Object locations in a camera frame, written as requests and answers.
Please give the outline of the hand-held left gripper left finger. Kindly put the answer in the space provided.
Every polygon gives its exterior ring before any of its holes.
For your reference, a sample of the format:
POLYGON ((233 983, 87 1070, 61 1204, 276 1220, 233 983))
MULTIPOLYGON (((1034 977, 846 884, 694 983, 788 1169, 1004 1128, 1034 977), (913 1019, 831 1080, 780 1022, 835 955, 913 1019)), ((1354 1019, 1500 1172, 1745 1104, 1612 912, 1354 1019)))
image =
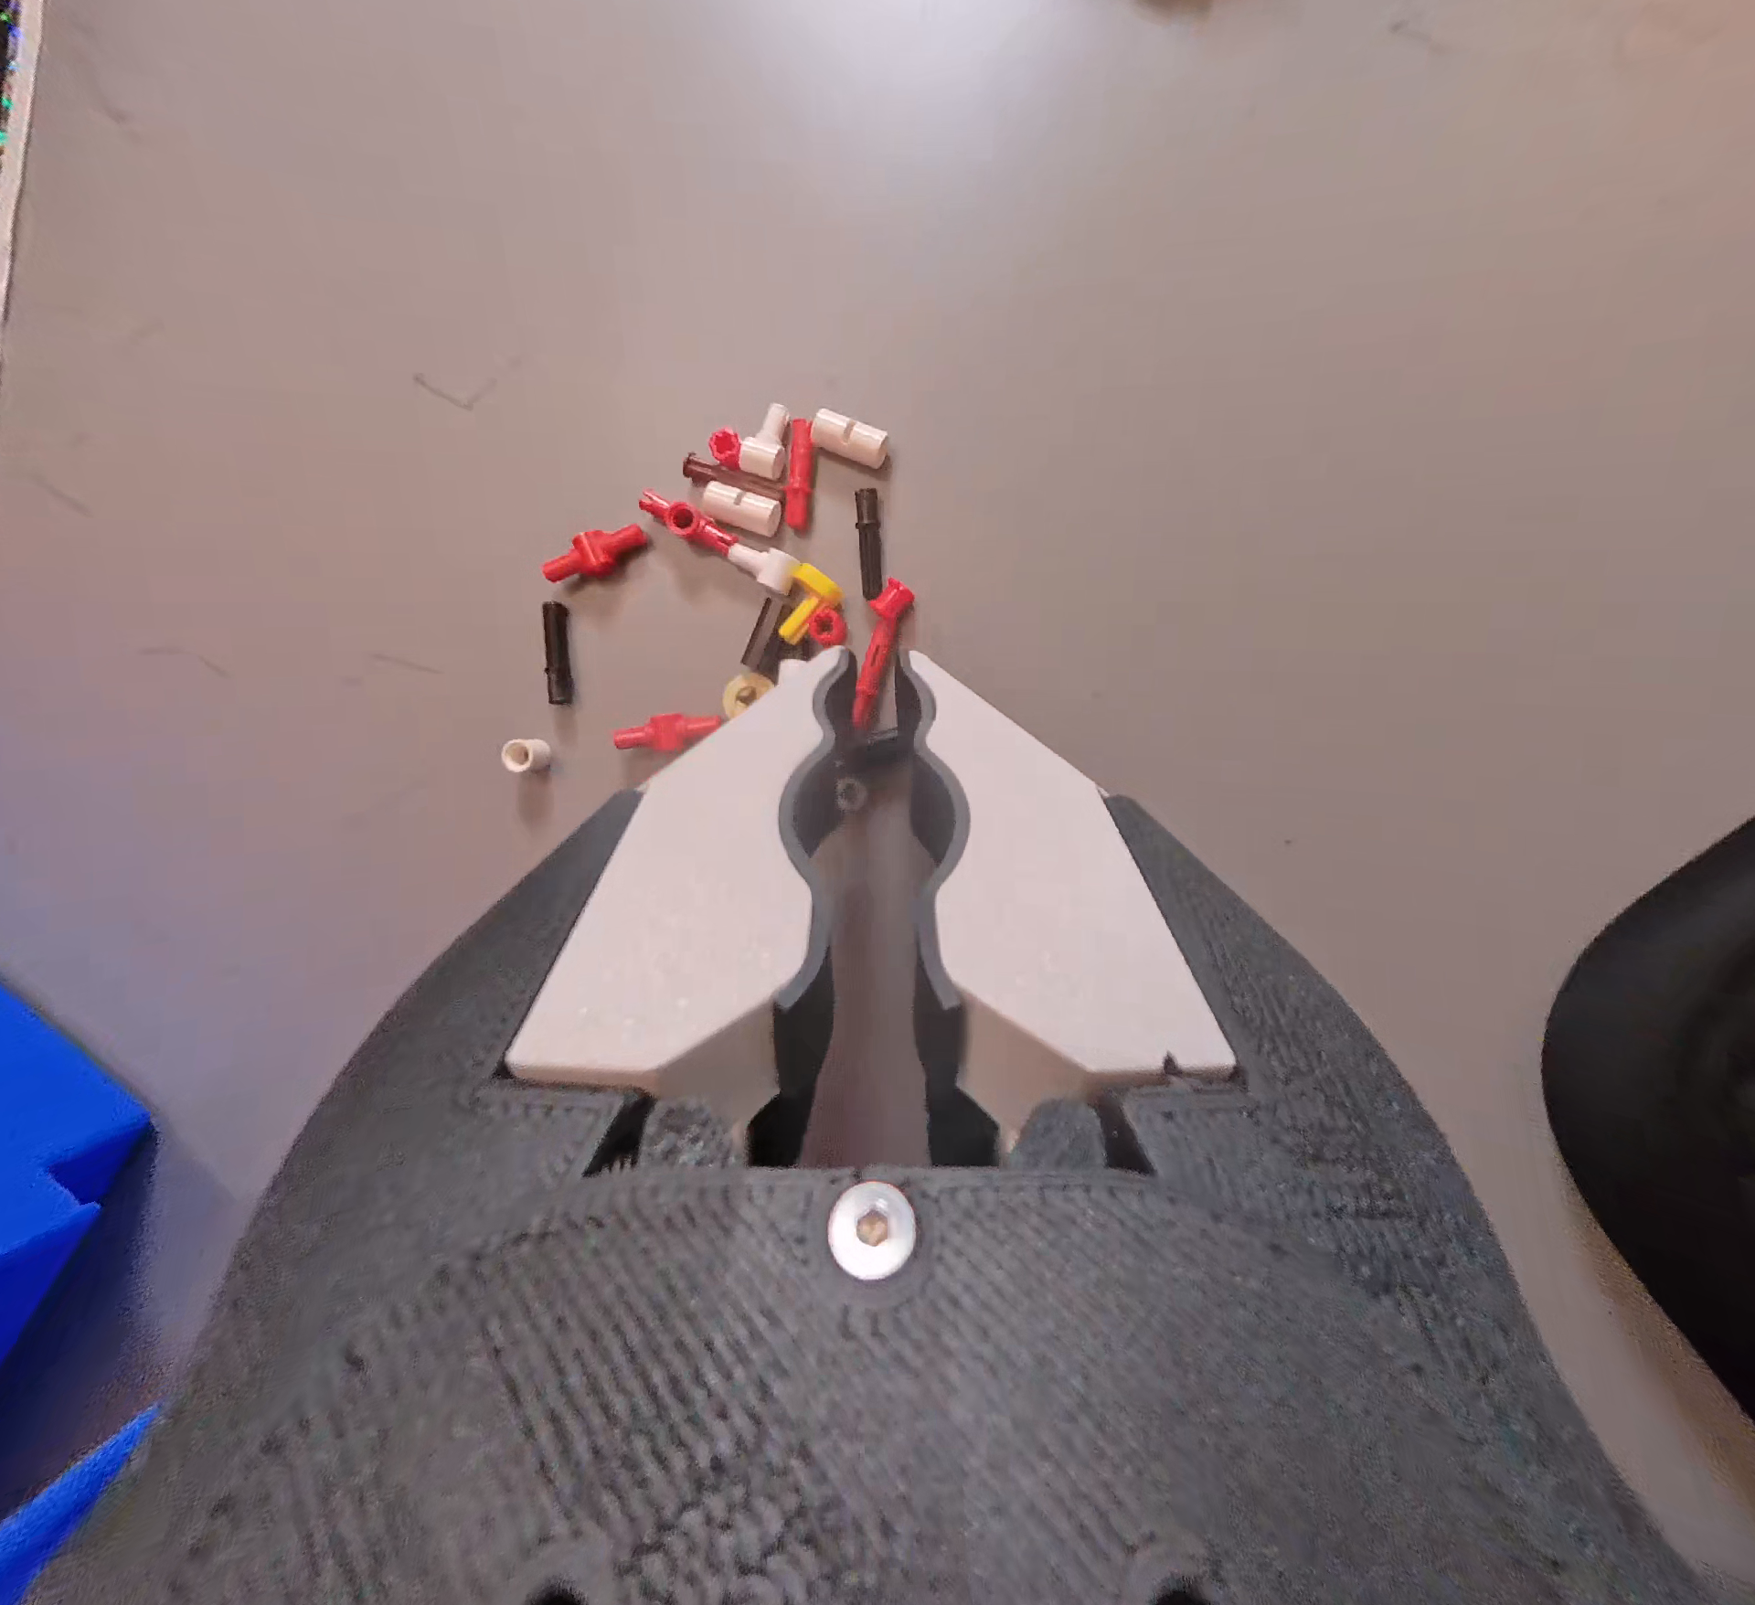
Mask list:
POLYGON ((846 696, 846 652, 788 660, 766 696, 643 778, 505 1078, 699 1100, 720 1117, 805 1104, 831 1029, 809 854, 835 808, 846 696))

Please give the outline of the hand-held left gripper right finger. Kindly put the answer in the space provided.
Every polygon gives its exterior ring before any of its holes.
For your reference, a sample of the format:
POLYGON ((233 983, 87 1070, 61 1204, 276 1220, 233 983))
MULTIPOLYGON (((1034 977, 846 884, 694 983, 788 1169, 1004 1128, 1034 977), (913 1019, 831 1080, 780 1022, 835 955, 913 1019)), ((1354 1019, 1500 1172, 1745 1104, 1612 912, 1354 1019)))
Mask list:
POLYGON ((926 1104, 1028 1117, 1044 1100, 1226 1080, 1223 1005, 1108 794, 922 652, 897 672, 897 725, 935 862, 913 908, 926 1104))

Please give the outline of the pile of red white pieces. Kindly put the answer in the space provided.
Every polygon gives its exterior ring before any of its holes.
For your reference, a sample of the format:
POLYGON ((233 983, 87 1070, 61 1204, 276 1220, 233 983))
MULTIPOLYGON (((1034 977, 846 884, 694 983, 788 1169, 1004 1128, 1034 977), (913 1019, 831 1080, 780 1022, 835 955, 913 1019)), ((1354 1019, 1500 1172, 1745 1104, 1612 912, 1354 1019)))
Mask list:
MULTIPOLYGON (((855 419, 845 409, 816 409, 816 457, 831 453, 860 469, 888 469, 893 433, 855 419)), ((786 530, 786 443, 788 409, 766 406, 756 433, 720 425, 708 433, 708 453, 681 453, 687 497, 641 497, 641 520, 623 530, 579 530, 562 554, 539 563, 550 597, 539 612, 546 629, 546 696, 550 707, 574 706, 572 668, 572 610, 565 584, 613 579, 653 539, 643 530, 667 530, 678 543, 704 547, 737 563, 756 594, 756 622, 745 633, 741 668, 720 692, 720 712, 653 712, 641 725, 613 728, 613 750, 678 757, 745 712, 762 692, 780 688, 780 672, 809 652, 846 643, 846 594, 809 562, 788 554, 786 530)), ((855 490, 855 539, 860 539, 860 600, 867 612, 888 584, 888 503, 874 483, 855 490)), ((906 760, 906 725, 867 725, 864 736, 846 725, 835 750, 835 805, 860 805, 860 782, 867 766, 906 760)))

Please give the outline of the lego instruction booklet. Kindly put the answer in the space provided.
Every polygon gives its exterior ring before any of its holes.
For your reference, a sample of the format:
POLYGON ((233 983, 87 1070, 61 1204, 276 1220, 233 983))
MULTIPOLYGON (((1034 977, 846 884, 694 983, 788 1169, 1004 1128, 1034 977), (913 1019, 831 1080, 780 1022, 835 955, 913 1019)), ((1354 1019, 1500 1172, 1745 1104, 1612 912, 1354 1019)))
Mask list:
POLYGON ((32 92, 47 0, 0 0, 0 309, 16 278, 16 211, 26 185, 32 92))

